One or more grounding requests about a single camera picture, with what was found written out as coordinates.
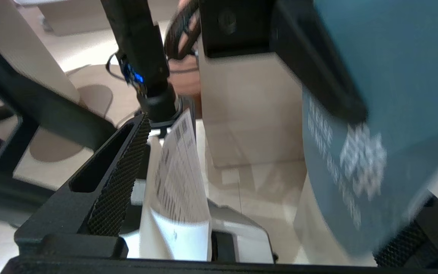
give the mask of tiled floor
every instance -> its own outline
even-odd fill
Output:
[[[21,9],[51,54],[64,71],[88,64],[104,64],[116,50],[111,30],[55,37],[43,32],[36,8]],[[92,76],[83,76],[93,81]],[[137,108],[133,91],[125,84],[121,92],[113,90],[113,102],[106,117],[113,123]],[[281,263],[307,263],[292,227],[300,190],[306,175],[303,162],[286,162],[243,166],[219,170],[214,168],[208,151],[202,121],[197,123],[198,152],[208,197],[217,204],[226,204],[247,215],[269,233],[273,250]],[[17,175],[52,189],[58,188],[91,155],[82,150],[67,160],[56,163],[35,161],[27,153]],[[14,229],[0,223],[0,269],[17,255],[13,243]]]

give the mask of brown object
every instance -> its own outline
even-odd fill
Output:
[[[196,116],[202,118],[202,102],[200,99],[200,74],[199,71],[190,73],[173,73],[178,70],[188,70],[197,68],[196,58],[193,56],[187,56],[183,61],[169,61],[170,66],[170,78],[175,93],[177,95],[191,96],[195,101]]]

